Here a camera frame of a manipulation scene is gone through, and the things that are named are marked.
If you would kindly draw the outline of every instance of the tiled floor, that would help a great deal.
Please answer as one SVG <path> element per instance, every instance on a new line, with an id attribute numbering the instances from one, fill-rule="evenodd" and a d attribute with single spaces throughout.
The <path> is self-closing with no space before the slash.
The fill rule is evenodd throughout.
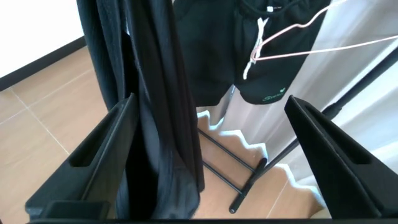
<path id="1" fill-rule="evenodd" d="M 81 49 L 0 92 L 0 219 L 25 223 L 25 201 L 106 114 L 90 57 Z M 202 129 L 247 160 L 261 154 L 243 149 L 237 136 L 219 137 Z M 203 157 L 242 186 L 249 172 L 208 140 Z M 236 192 L 205 169 L 206 189 L 195 218 L 307 218 L 320 209 L 309 190 L 292 187 L 286 171 L 275 167 L 255 184 L 236 214 L 228 207 Z"/>

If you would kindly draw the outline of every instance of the hanging black garment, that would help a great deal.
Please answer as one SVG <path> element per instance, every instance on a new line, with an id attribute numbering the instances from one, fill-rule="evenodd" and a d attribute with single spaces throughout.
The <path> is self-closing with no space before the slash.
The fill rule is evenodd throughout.
<path id="1" fill-rule="evenodd" d="M 258 61 L 243 71 L 257 40 L 257 20 L 269 18 L 262 39 L 308 22 L 330 0 L 176 0 L 174 10 L 187 75 L 197 106 L 217 105 L 231 85 L 248 103 L 280 100 L 306 55 Z M 290 30 L 261 50 L 261 57 L 311 50 L 322 14 L 305 29 Z"/>
<path id="2" fill-rule="evenodd" d="M 77 2 L 106 106 L 138 95 L 140 128 L 117 217 L 190 218 L 204 189 L 203 165 L 171 1 Z"/>

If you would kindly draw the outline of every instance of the baseboard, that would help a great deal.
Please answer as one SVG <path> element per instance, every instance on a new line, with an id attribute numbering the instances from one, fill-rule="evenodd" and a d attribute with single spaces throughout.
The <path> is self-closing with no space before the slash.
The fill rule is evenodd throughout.
<path id="1" fill-rule="evenodd" d="M 23 79 L 35 74 L 41 69 L 63 59 L 64 57 L 74 53 L 86 45 L 84 37 L 70 42 L 69 44 L 54 50 L 53 52 L 44 55 L 43 57 L 23 66 L 22 68 L 11 72 L 0 78 L 0 91 L 13 86 L 14 84 L 22 81 Z"/>

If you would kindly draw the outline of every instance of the wall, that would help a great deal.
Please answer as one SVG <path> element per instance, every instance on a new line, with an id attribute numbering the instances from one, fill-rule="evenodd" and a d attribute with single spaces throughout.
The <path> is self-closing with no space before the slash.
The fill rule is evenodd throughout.
<path id="1" fill-rule="evenodd" d="M 83 36 L 76 1 L 0 2 L 0 78 Z"/>

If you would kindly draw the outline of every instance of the curtain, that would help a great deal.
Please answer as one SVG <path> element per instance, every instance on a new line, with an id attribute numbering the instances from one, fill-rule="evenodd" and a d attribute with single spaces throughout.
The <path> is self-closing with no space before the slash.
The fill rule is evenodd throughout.
<path id="1" fill-rule="evenodd" d="M 341 47 L 396 35 L 398 1 L 347 0 L 330 9 L 313 50 Z M 349 50 L 309 55 L 284 98 L 271 105 L 251 105 L 231 87 L 209 111 L 211 125 L 220 131 L 241 131 L 249 144 L 264 143 L 269 161 L 295 134 L 284 113 L 289 95 L 322 110 L 338 100 L 356 82 L 398 46 L 398 40 Z M 391 169 L 398 171 L 398 63 L 383 73 L 333 119 Z M 298 146 L 281 163 L 288 164 L 299 184 L 316 185 L 308 162 Z"/>

